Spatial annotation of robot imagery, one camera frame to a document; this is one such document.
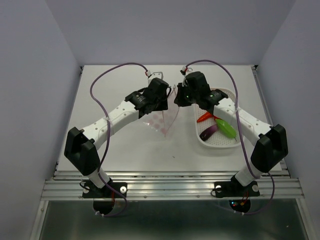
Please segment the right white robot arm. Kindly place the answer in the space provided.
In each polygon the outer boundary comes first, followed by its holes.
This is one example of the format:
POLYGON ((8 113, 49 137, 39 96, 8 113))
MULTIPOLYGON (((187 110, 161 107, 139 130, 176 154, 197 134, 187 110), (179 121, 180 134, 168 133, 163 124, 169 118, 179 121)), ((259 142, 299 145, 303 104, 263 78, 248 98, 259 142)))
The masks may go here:
POLYGON ((251 182, 261 174, 268 173, 288 155, 286 130, 280 124, 272 126, 250 115, 220 89, 212 90, 202 72, 186 69, 181 73, 184 79, 177 85, 175 104, 179 107, 198 105, 200 109, 238 129, 239 135, 253 145, 254 149, 246 166, 230 182, 231 192, 242 195, 251 182))

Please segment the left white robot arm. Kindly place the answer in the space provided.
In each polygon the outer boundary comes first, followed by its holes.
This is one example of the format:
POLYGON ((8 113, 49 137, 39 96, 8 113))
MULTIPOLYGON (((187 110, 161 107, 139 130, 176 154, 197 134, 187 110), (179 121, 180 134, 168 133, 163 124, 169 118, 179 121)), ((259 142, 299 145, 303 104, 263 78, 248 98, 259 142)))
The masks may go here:
POLYGON ((110 177, 101 170, 98 155, 100 147, 126 125, 152 112, 168 109, 168 92, 171 87, 164 80, 155 77, 144 89, 134 91, 109 114, 82 129, 71 128, 66 137, 64 156, 77 170, 94 184, 94 191, 100 197, 111 193, 110 177))

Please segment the green toy leaf vegetable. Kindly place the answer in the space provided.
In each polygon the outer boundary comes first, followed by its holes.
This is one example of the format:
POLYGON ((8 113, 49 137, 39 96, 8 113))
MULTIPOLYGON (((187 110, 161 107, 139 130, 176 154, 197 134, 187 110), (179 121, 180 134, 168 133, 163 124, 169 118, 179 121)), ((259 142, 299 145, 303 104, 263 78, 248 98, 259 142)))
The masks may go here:
POLYGON ((215 118, 214 120, 222 134, 224 134, 229 139, 236 139, 236 130, 229 123, 220 118, 215 118))

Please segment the clear zip top bag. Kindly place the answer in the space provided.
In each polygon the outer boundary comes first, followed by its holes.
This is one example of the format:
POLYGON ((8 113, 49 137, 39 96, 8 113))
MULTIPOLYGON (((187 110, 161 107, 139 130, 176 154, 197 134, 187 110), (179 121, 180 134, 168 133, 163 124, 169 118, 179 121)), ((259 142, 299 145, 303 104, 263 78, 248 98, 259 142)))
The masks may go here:
POLYGON ((167 99, 168 109, 162 111, 154 111, 144 116, 142 123, 148 128, 161 133, 164 137, 169 135, 169 131, 173 128, 173 124, 177 119, 180 108, 174 103, 177 96, 177 86, 171 88, 171 93, 167 99))

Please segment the purple toy eggplant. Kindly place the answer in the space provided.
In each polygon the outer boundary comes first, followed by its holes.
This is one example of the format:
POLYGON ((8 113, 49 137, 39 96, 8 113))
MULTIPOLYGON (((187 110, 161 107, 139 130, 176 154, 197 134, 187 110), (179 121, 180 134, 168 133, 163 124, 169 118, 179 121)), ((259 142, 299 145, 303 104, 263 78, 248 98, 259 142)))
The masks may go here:
POLYGON ((200 139, 202 141, 207 141, 215 132, 218 131, 218 126, 215 124, 215 125, 212 125, 208 128, 206 128, 204 131, 202 131, 199 135, 200 139))

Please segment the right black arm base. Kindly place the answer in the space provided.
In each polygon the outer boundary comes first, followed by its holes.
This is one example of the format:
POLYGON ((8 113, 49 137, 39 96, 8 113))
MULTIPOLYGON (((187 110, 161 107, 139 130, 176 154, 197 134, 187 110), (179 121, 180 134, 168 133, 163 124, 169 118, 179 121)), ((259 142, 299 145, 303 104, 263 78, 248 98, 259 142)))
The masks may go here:
POLYGON ((247 214, 251 208, 250 197, 259 197, 260 189, 256 181, 242 186, 233 176, 229 181, 216 181, 210 192, 215 198, 231 198, 229 205, 236 213, 247 214))

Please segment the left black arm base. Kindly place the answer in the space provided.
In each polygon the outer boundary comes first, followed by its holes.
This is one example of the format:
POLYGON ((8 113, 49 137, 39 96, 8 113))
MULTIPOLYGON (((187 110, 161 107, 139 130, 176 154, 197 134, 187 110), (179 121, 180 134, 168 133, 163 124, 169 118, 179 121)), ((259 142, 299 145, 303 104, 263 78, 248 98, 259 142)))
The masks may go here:
POLYGON ((83 180, 79 183, 82 188, 82 198, 92 199, 92 207, 96 216, 103 218, 117 217, 122 214, 128 202, 124 201, 124 207, 119 209, 116 207, 116 200, 124 199, 127 197, 128 184, 126 182, 114 182, 111 180, 109 186, 102 188, 96 187, 90 180, 83 180))

